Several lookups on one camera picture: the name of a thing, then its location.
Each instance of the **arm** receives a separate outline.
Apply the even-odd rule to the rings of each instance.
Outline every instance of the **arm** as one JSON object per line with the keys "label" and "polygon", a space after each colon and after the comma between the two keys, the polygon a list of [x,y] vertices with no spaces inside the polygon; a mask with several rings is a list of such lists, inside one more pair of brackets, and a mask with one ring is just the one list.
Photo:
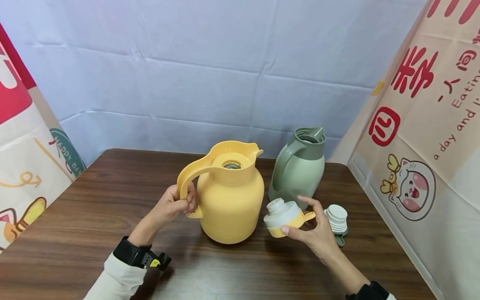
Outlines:
{"label": "arm", "polygon": [[[149,247],[155,235],[183,212],[190,214],[197,208],[193,183],[189,185],[187,199],[179,200],[177,186],[170,186],[155,207],[138,223],[127,241],[135,247]],[[128,300],[142,285],[147,270],[131,266],[112,254],[104,264],[104,271],[96,280],[84,300]]]}
{"label": "arm", "polygon": [[330,222],[317,200],[299,196],[313,207],[317,227],[310,231],[283,227],[286,236],[304,242],[320,261],[328,267],[344,287],[349,300],[395,300],[378,283],[371,282],[343,254],[335,242]]}

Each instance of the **white backdrop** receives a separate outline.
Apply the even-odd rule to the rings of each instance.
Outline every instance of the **white backdrop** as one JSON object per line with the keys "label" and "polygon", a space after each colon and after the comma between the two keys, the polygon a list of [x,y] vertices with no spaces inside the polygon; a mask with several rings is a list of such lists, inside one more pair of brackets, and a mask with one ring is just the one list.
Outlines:
{"label": "white backdrop", "polygon": [[0,0],[0,22],[90,164],[112,147],[329,156],[425,0]]}

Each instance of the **wood grain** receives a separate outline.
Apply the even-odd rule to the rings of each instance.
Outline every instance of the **wood grain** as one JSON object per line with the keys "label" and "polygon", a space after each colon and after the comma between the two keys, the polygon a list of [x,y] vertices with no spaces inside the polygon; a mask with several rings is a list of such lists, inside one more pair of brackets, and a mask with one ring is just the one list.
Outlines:
{"label": "wood grain", "polygon": [[[81,299],[103,262],[155,205],[177,175],[200,155],[138,150],[106,151],[0,255],[1,299]],[[268,188],[274,160],[257,168]],[[326,207],[344,206],[347,257],[398,299],[434,299],[350,171],[327,164],[315,197]],[[178,217],[160,232],[155,252],[173,262],[152,270],[135,299],[297,300],[344,299],[328,270],[303,244],[273,239],[262,221],[237,245],[210,240],[198,220]]]}

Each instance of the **black wristband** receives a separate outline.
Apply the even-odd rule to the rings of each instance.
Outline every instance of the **black wristband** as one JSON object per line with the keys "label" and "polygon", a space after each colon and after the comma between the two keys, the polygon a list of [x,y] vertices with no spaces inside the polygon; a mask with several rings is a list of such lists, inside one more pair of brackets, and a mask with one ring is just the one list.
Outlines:
{"label": "black wristband", "polygon": [[152,245],[137,247],[130,243],[128,236],[124,236],[116,249],[113,251],[113,255],[120,261],[136,266],[142,269],[148,267],[156,267],[164,271],[172,259],[165,253],[161,253],[159,256],[150,251]]}

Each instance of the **person's right hand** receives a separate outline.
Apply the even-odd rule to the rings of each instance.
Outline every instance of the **person's right hand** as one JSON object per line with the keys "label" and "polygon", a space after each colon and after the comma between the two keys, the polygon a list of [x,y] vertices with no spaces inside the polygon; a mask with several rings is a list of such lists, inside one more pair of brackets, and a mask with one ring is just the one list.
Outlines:
{"label": "person's right hand", "polygon": [[325,260],[332,258],[340,251],[330,227],[330,222],[318,200],[304,196],[298,196],[298,199],[313,207],[313,211],[316,214],[317,227],[310,231],[304,231],[283,226],[281,229],[282,233],[291,239],[304,242],[322,262],[325,262]]}

